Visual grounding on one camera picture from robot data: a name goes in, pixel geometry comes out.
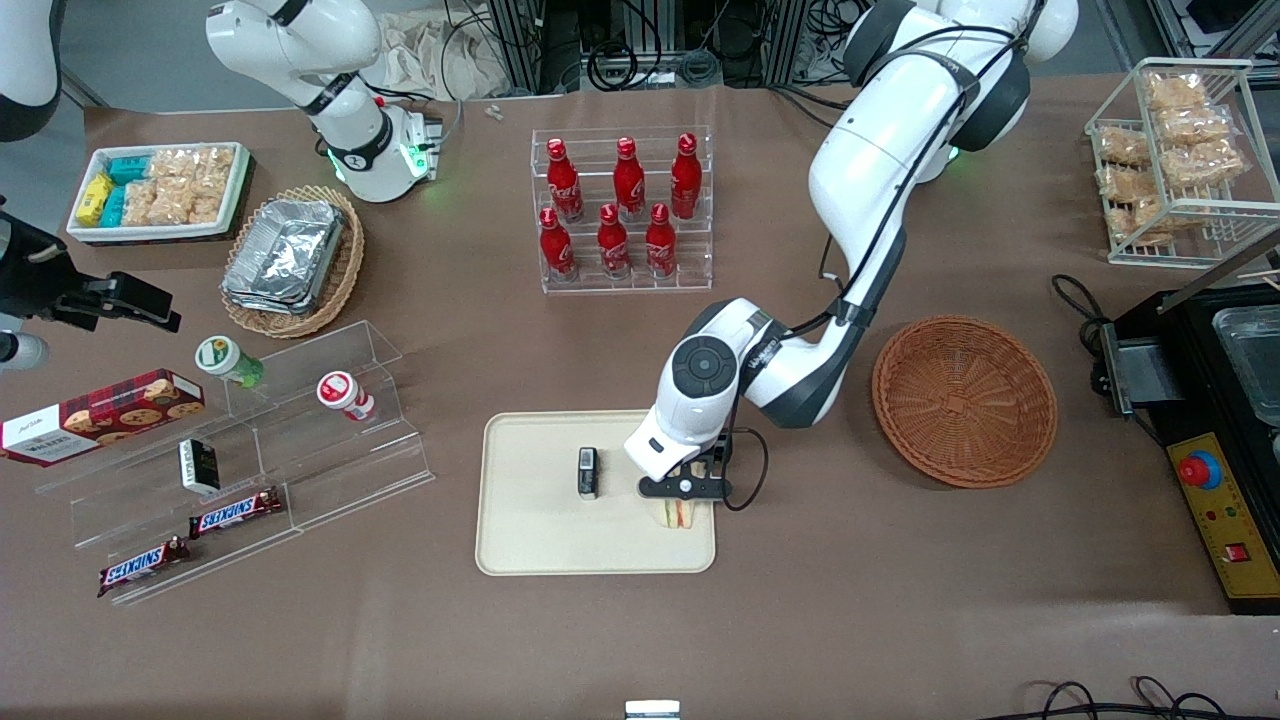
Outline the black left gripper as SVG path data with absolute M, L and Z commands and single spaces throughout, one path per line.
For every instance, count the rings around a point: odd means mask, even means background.
M 644 498 L 724 501 L 733 492 L 724 477 L 732 446 L 730 432 L 723 430 L 708 448 L 676 465 L 660 479 L 643 477 L 637 483 L 639 495 Z

